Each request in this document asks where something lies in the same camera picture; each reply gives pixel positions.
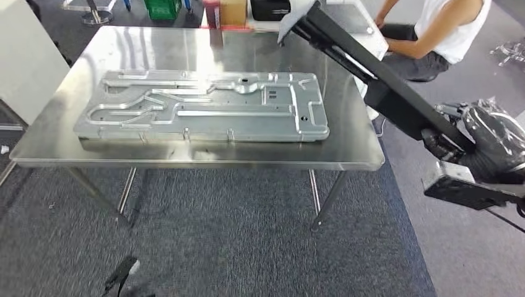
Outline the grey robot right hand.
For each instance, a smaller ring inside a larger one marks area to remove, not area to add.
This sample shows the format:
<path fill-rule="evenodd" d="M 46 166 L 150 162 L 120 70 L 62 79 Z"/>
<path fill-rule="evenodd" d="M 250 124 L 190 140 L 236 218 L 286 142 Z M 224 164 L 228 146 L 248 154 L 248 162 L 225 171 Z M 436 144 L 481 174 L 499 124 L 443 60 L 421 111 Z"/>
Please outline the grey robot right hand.
<path fill-rule="evenodd" d="M 424 129 L 424 146 L 435 157 L 469 168 L 478 179 L 524 174 L 524 128 L 497 105 L 494 97 L 472 103 L 444 103 L 435 109 L 453 127 L 461 122 L 475 144 L 475 150 L 468 153 L 438 132 Z"/>

